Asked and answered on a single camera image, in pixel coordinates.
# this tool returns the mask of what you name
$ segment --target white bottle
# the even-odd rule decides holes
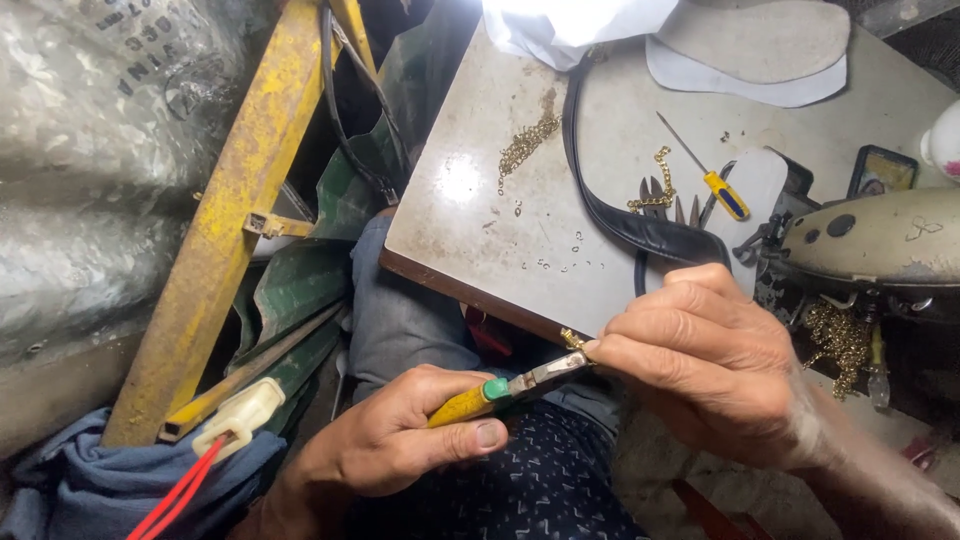
[[[920,141],[924,161],[960,184],[960,101],[949,106]]]

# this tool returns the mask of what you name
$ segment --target hand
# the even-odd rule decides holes
[[[800,374],[790,335],[708,264],[668,273],[587,345],[681,442],[746,465],[822,465],[824,407]]]
[[[490,379],[487,373],[431,365],[411,369],[321,430],[300,454],[298,470],[381,497],[441,465],[500,450],[507,429],[496,419],[426,427],[429,414],[446,400]]]

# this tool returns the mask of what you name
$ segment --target red wire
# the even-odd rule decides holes
[[[201,482],[204,481],[206,474],[210,471],[210,467],[213,465],[213,460],[216,458],[217,453],[220,452],[220,448],[224,446],[224,441],[227,440],[226,435],[220,435],[213,441],[213,445],[207,450],[204,455],[190,467],[190,470],[183,475],[182,478],[177,482],[177,485],[170,490],[170,493],[167,493],[167,496],[163,498],[162,501],[153,509],[147,517],[140,522],[140,525],[136,526],[133,532],[127,536],[127,540],[151,540],[156,538],[170,522],[172,522],[183,510],[183,508],[193,499],[194,494],[197,492],[197,488],[200,487]],[[183,494],[183,497],[177,502],[172,510],[167,513],[166,516],[158,523],[155,527],[151,526],[154,524],[157,518],[159,518],[163,512],[166,511],[167,507],[177,499],[177,496],[180,494],[183,489],[186,488],[186,493]]]

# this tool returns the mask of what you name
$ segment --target electrical connector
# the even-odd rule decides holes
[[[276,380],[264,377],[217,407],[217,414],[203,427],[203,432],[191,444],[196,455],[203,455],[220,435],[227,441],[213,459],[216,463],[247,446],[253,440],[253,431],[263,426],[283,405],[286,396]]]

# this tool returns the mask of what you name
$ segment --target leather handbag strap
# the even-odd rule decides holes
[[[562,120],[566,160],[573,172],[573,178],[577,182],[580,196],[584,199],[590,217],[607,231],[637,246],[642,252],[638,254],[638,264],[642,264],[641,260],[646,259],[646,253],[653,253],[687,266],[720,262],[730,268],[727,246],[716,234],[688,225],[614,208],[601,201],[587,188],[584,177],[580,172],[576,134],[580,92],[592,65],[593,58],[590,55],[584,55],[580,64],[570,71]],[[641,293],[643,272],[642,267],[639,266],[635,270],[635,286],[637,293]]]

